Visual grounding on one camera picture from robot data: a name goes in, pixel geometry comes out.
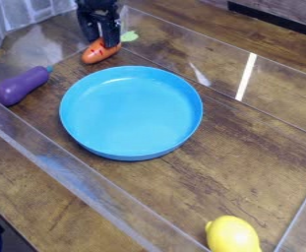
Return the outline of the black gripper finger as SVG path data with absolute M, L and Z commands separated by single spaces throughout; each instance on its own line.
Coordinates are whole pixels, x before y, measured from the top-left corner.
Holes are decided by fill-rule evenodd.
M 95 41 L 100 37 L 98 20 L 91 16 L 79 15 L 78 22 L 87 40 Z
M 104 40 L 104 47 L 111 48 L 118 46 L 120 42 L 120 21 L 119 20 L 103 20 L 102 25 L 102 38 Z

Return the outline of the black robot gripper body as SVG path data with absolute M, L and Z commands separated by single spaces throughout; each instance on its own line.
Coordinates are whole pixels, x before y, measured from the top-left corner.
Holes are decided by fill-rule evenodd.
M 114 21 L 118 19 L 116 0 L 75 0 L 78 19 L 92 18 Z

